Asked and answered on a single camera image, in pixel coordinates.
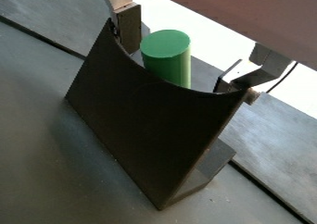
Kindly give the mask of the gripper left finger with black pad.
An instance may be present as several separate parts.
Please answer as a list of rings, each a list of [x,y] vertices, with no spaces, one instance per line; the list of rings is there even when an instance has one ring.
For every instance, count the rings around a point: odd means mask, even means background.
[[[124,50],[132,54],[142,41],[142,6],[134,0],[104,0]]]

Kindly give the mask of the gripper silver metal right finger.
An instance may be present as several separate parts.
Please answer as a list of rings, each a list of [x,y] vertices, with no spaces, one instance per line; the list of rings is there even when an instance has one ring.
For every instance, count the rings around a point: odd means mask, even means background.
[[[275,80],[290,63],[291,60],[286,56],[255,43],[249,59],[239,59],[221,74],[212,91],[215,93],[231,93],[246,90],[243,102],[251,105],[259,96],[254,87]]]

